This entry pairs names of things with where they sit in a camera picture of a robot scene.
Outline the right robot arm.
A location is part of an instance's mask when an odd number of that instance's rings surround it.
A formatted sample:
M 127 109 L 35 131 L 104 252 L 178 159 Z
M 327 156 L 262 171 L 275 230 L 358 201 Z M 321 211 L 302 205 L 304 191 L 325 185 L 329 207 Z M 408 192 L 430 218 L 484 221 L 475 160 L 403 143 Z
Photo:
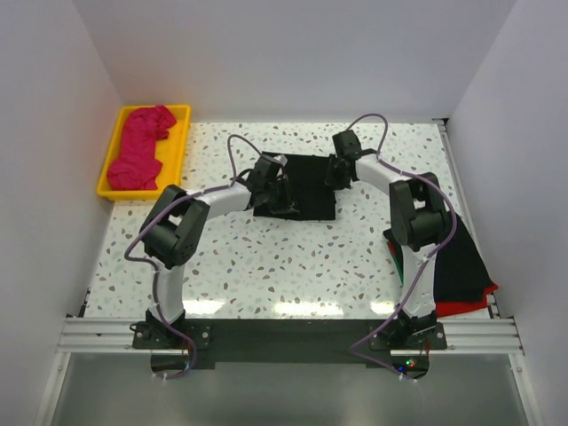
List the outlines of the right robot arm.
M 415 344 L 434 332 L 435 263 L 438 252 L 457 230 L 455 209 L 433 173 L 416 175 L 364 149 L 353 130 L 332 137 L 326 184 L 336 190 L 362 181 L 388 195 L 390 232 L 402 253 L 401 299 L 391 316 L 370 335 L 391 347 Z

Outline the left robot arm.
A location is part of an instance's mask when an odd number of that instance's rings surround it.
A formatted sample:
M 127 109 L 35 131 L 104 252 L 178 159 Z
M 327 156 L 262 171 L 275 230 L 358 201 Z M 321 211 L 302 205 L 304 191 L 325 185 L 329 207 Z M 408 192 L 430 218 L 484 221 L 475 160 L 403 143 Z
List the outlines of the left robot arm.
M 233 212 L 265 206 L 278 213 L 296 213 L 282 154 L 261 155 L 254 168 L 229 185 L 190 194 L 168 186 L 154 204 L 138 236 L 154 268 L 152 305 L 146 319 L 130 329 L 136 349 L 190 349 L 185 323 L 185 264 L 197 251 L 205 224 Z

